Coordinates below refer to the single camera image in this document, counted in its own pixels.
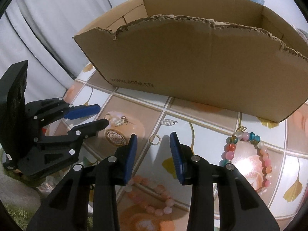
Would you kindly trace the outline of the silver rhinestone bar earring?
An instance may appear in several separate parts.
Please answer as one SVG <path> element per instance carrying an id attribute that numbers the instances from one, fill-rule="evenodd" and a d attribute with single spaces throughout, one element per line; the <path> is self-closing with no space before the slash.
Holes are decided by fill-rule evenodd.
<path id="1" fill-rule="evenodd" d="M 160 122 L 160 124 L 162 126 L 174 126 L 177 123 L 178 123 L 178 121 L 176 121 L 174 119 L 167 119 L 167 118 L 162 119 L 161 122 Z"/>

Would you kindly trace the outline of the brown cardboard box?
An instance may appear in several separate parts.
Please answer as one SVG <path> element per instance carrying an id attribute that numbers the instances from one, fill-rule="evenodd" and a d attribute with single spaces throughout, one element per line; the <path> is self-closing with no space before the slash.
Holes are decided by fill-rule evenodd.
<path id="1" fill-rule="evenodd" d="M 128 0 L 74 40 L 116 87 L 277 123 L 307 101 L 307 43 L 249 0 Z"/>

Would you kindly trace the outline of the grey white curtain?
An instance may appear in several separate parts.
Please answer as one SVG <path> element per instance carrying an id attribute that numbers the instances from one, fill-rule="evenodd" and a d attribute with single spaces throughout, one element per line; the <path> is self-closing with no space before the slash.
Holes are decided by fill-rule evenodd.
<path id="1" fill-rule="evenodd" d="M 12 0 L 1 18 L 1 72 L 26 60 L 27 102 L 64 95 L 88 64 L 73 36 L 124 1 Z"/>

